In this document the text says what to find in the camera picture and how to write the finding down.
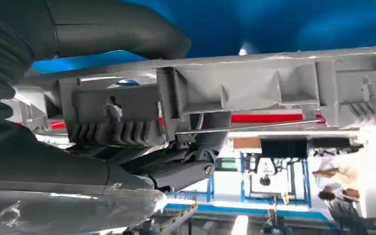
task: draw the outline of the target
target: black hose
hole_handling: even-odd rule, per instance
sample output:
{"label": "black hose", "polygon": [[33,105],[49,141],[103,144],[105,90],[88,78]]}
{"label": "black hose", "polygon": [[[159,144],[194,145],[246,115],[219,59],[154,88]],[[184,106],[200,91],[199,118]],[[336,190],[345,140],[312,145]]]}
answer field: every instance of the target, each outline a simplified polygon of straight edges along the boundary
{"label": "black hose", "polygon": [[[159,14],[117,0],[0,0],[0,100],[37,60],[128,50],[153,58],[182,58],[190,40]],[[0,180],[106,185],[128,177],[117,166],[39,143],[0,103]]]}

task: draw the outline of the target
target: metal rod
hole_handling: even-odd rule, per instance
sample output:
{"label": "metal rod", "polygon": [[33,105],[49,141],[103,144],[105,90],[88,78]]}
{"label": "metal rod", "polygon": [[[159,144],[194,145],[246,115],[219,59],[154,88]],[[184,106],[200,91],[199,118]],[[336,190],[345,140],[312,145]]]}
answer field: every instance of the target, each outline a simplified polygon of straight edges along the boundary
{"label": "metal rod", "polygon": [[175,132],[175,134],[187,135],[187,134],[201,134],[201,133],[211,133],[211,132],[225,132],[225,131],[234,131],[234,130],[261,129],[261,128],[266,128],[266,127],[289,126],[289,125],[297,125],[297,124],[314,123],[314,122],[319,122],[319,121],[324,121],[324,119],[314,118],[314,119],[307,119],[307,120],[300,120],[300,121],[275,122],[275,123],[264,124],[264,125],[253,124],[253,125],[245,125],[245,126],[229,126],[229,127],[220,127],[220,128],[212,128],[212,129],[179,131],[179,132]]}
{"label": "metal rod", "polygon": [[159,226],[159,234],[167,235],[171,231],[181,226],[187,219],[189,219],[198,210],[198,205],[194,204],[186,211],[178,213],[177,216],[171,218],[169,221]]}

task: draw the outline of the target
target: workshop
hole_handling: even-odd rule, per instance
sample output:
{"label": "workshop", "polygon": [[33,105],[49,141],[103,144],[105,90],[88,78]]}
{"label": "workshop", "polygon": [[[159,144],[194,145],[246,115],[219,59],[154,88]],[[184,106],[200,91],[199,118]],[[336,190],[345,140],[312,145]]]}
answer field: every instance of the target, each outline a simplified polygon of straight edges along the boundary
{"label": "workshop", "polygon": [[0,235],[376,234],[376,0],[0,0]]}

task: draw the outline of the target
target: blue metal rack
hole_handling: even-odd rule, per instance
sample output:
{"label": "blue metal rack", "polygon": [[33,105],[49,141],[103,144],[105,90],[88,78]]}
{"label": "blue metal rack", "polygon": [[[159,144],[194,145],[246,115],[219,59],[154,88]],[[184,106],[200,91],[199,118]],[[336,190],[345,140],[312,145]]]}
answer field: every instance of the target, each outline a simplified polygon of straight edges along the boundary
{"label": "blue metal rack", "polygon": [[207,202],[212,202],[214,199],[214,174],[211,175],[208,179],[207,192],[180,191],[175,193],[174,195],[206,197]]}
{"label": "blue metal rack", "polygon": [[[244,175],[245,173],[245,157],[243,153],[240,153],[240,171],[241,174]],[[290,199],[289,204],[291,205],[302,205],[308,206],[308,208],[312,207],[312,200],[310,197],[310,184],[309,184],[309,170],[307,165],[307,159],[302,159],[302,173],[303,173],[303,181],[304,181],[304,199]],[[257,197],[246,197],[245,186],[244,186],[244,176],[241,180],[241,191],[240,197],[242,202],[250,202],[250,203],[264,203],[264,204],[274,204],[273,198],[257,198]],[[277,201],[277,204],[282,205],[284,204],[282,199]]]}

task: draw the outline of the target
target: white shirt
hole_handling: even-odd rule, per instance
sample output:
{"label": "white shirt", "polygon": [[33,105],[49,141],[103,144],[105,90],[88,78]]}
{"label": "white shirt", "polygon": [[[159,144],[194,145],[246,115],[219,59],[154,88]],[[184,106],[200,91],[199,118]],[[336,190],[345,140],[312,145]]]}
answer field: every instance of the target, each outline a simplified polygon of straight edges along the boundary
{"label": "white shirt", "polygon": [[[332,168],[335,168],[333,164],[334,156],[330,157],[322,157],[321,158],[321,164],[319,166],[319,170],[329,170]],[[339,180],[336,178],[326,178],[326,177],[315,177],[316,186],[319,188],[319,190],[323,190],[325,186],[329,186],[333,189],[341,188],[342,185],[340,184]]]}
{"label": "white shirt", "polygon": [[335,157],[332,164],[338,168],[338,172],[331,179],[340,182],[344,189],[359,189],[359,170],[358,165],[361,159],[357,154],[348,154]]}

